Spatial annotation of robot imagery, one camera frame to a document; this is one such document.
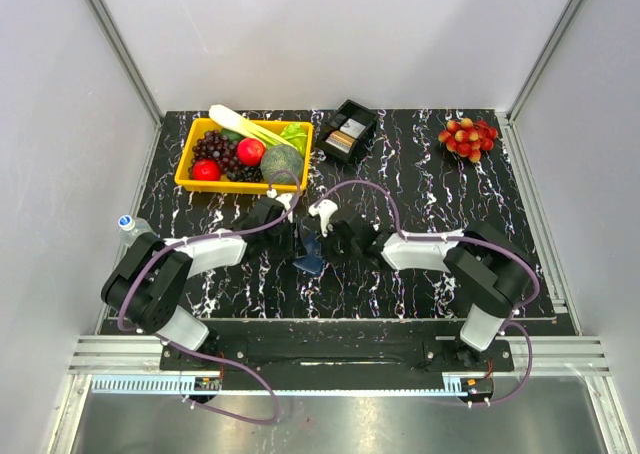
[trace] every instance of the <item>yellow crate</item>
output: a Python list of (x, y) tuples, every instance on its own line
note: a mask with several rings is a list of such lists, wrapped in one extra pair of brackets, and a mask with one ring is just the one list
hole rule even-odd
[[(299, 121), (253, 121), (259, 126), (270, 130), (274, 134), (280, 134), (285, 127), (293, 122)], [(307, 131), (307, 147), (304, 154), (304, 170), (302, 171), (302, 179), (300, 181), (300, 190), (304, 191), (307, 188), (307, 178), (309, 177), (309, 164), (311, 162), (311, 144), (313, 140), (313, 124), (310, 122), (300, 122), (300, 125)], [(191, 159), (193, 159), (193, 147), (198, 142), (198, 139), (204, 138), (204, 134), (207, 131), (213, 131), (214, 129), (221, 130), (219, 124), (216, 124), (212, 119), (201, 118), (196, 119), (191, 124), (191, 130), (189, 131), (189, 137), (187, 137), (187, 143), (182, 151), (182, 157), (180, 158), (180, 164), (178, 164), (178, 170), (176, 171), (175, 181), (179, 186), (184, 187), (187, 191), (196, 192), (229, 192), (234, 194), (265, 194), (269, 185), (264, 182), (231, 182), (227, 179), (227, 176), (222, 176), (219, 181), (194, 181), (189, 178), (189, 167), (191, 166)], [(295, 185), (274, 184), (273, 186), (278, 192), (296, 192)]]

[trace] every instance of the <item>plastic bottle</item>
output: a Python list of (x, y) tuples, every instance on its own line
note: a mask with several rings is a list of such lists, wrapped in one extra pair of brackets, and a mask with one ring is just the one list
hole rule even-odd
[(127, 247), (131, 247), (141, 234), (153, 232), (153, 229), (151, 229), (147, 221), (129, 215), (122, 216), (118, 219), (118, 226), (120, 227), (120, 240)]

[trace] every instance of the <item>white wall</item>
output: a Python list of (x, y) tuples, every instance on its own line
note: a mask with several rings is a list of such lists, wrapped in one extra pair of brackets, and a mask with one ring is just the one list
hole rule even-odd
[(588, 0), (517, 119), (581, 324), (640, 441), (637, 0)]
[(0, 0), (0, 444), (47, 441), (151, 121), (84, 0)]
[(163, 110), (510, 107), (567, 0), (106, 0)]

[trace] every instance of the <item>marble surface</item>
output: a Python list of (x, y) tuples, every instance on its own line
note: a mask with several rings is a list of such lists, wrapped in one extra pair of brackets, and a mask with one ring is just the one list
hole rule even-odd
[[(252, 119), (311, 121), (318, 128), (330, 111), (243, 111)], [(139, 215), (163, 237), (229, 227), (250, 209), (253, 196), (190, 193), (174, 183), (181, 151), (194, 119), (206, 112), (169, 112), (145, 186)], [(464, 228), (483, 219), (531, 254), (542, 280), (539, 298), (524, 315), (551, 317), (553, 308), (504, 144), (498, 139), (477, 165), (461, 162), (437, 140), (447, 120), (469, 116), (499, 127), (490, 110), (379, 110), (375, 141), (352, 166), (336, 165), (315, 150), (309, 186), (299, 206), (345, 179), (372, 180), (388, 189), (409, 231)], [(359, 186), (334, 196), (376, 224), (390, 225), (381, 195)], [(202, 318), (452, 318), (469, 303), (456, 299), (456, 281), (439, 272), (376, 272), (353, 261), (325, 266), (319, 277), (286, 262), (260, 259), (190, 279), (182, 305)]]

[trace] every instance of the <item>black box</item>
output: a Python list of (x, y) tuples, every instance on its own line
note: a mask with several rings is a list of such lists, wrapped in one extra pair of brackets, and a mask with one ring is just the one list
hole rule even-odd
[(347, 99), (320, 128), (316, 147), (339, 161), (351, 162), (364, 154), (363, 147), (376, 131), (377, 121), (375, 112)]

